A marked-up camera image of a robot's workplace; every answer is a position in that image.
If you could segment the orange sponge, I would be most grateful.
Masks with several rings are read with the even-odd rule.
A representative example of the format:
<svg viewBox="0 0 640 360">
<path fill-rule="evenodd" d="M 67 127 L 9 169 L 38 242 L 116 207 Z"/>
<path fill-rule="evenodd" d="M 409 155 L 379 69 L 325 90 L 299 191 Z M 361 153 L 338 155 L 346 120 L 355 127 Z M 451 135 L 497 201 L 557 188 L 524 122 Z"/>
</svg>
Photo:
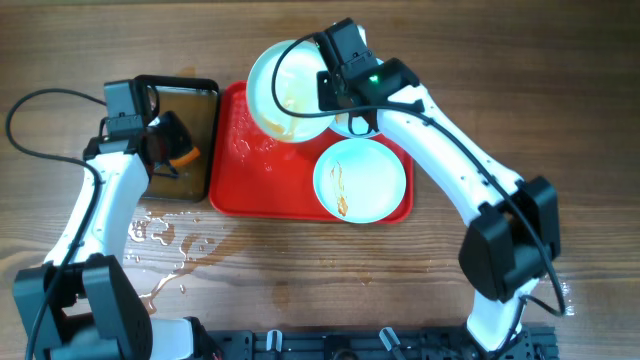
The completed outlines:
<svg viewBox="0 0 640 360">
<path fill-rule="evenodd" d="M 191 162 L 193 162 L 194 160 L 196 160 L 199 156 L 200 156 L 200 150 L 197 147 L 192 147 L 188 153 L 178 158 L 171 159 L 169 163 L 173 167 L 184 167 L 190 164 Z"/>
</svg>

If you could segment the stained white plate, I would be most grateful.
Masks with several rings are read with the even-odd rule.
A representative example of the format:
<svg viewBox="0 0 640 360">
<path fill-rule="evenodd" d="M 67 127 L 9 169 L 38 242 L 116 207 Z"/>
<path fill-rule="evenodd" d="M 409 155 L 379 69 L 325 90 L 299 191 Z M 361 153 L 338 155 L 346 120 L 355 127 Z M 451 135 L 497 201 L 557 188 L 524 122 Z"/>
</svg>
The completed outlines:
<svg viewBox="0 0 640 360">
<path fill-rule="evenodd" d="M 331 145 L 313 171 L 315 195 L 339 220 L 367 224 L 393 213 L 408 186 L 398 156 L 370 139 L 346 139 Z"/>
<path fill-rule="evenodd" d="M 277 62 L 292 43 L 277 43 L 256 60 L 246 100 L 251 117 L 264 133 L 278 141 L 300 143 L 319 136 L 335 118 L 310 116 L 320 111 L 316 75 L 326 69 L 314 44 L 303 42 Z"/>
</svg>

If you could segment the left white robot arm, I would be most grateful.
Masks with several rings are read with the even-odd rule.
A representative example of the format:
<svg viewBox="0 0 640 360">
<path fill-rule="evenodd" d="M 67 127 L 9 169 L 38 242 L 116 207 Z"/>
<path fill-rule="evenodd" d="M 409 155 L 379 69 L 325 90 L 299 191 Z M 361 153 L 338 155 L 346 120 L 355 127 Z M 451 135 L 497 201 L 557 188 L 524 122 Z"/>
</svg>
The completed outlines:
<svg viewBox="0 0 640 360">
<path fill-rule="evenodd" d="M 122 268 L 134 210 L 158 164 L 196 150 L 177 115 L 94 137 L 78 165 L 84 180 L 63 234 L 38 268 L 21 270 L 14 300 L 32 359 L 192 359 L 191 318 L 151 319 Z"/>
</svg>

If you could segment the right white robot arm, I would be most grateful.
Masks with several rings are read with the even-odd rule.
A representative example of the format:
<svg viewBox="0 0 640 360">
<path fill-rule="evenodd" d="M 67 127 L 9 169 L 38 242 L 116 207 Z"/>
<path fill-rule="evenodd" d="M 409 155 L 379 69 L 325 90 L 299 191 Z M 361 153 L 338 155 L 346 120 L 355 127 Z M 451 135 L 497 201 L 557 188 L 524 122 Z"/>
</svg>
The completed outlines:
<svg viewBox="0 0 640 360">
<path fill-rule="evenodd" d="M 459 264 L 475 289 L 466 331 L 488 356 L 505 353 L 520 332 L 532 291 L 548 276 L 561 317 L 566 303 L 552 262 L 561 252 L 558 199 L 543 177 L 529 182 L 495 161 L 436 106 L 397 59 L 367 70 L 363 86 L 337 91 L 336 73 L 317 76 L 325 115 L 362 118 L 369 131 L 399 145 L 453 203 L 467 233 Z"/>
</svg>

